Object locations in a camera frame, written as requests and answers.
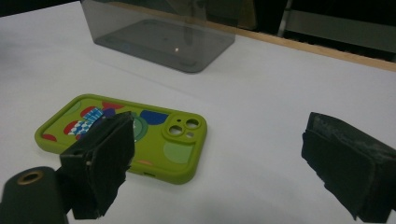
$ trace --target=white table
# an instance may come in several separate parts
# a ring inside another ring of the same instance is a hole
[[[79,2],[1,18],[0,52],[0,183],[31,167],[60,166],[34,133],[82,93],[208,122],[191,182],[128,174],[104,217],[70,213],[70,223],[361,223],[301,158],[309,113],[396,147],[390,71],[238,36],[202,73],[186,75],[93,44]],[[396,223],[394,212],[388,223]]]

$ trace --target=phone case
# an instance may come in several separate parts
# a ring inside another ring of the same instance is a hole
[[[98,120],[131,111],[135,154],[132,173],[184,184],[195,174],[206,137],[197,114],[84,94],[73,99],[35,132],[44,150],[61,154]]]

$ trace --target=clear plastic box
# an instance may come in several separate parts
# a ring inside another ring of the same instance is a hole
[[[242,0],[82,0],[94,43],[186,73],[235,40]]]

